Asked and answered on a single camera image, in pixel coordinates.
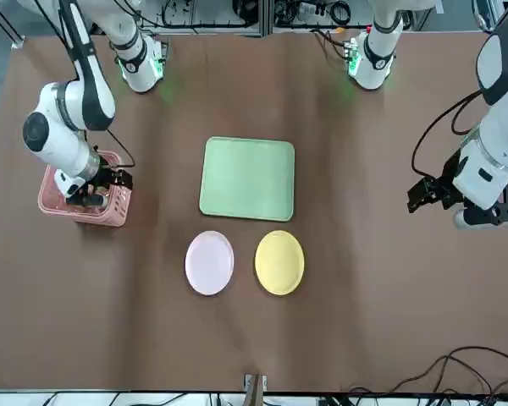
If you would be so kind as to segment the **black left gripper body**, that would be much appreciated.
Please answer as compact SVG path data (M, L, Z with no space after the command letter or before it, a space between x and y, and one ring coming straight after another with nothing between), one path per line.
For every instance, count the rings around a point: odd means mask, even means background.
M442 173L437 181L440 187L447 191L455 189L454 178L461 172L461 150L457 149L445 162Z

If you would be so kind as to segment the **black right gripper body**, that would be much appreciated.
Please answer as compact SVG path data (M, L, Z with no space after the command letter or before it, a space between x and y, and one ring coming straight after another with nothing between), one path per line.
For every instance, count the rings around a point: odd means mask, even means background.
M123 168L113 167L109 161L102 155L100 157L97 174L93 178L93 186L97 188L109 189L111 186L125 187L133 189L133 177Z

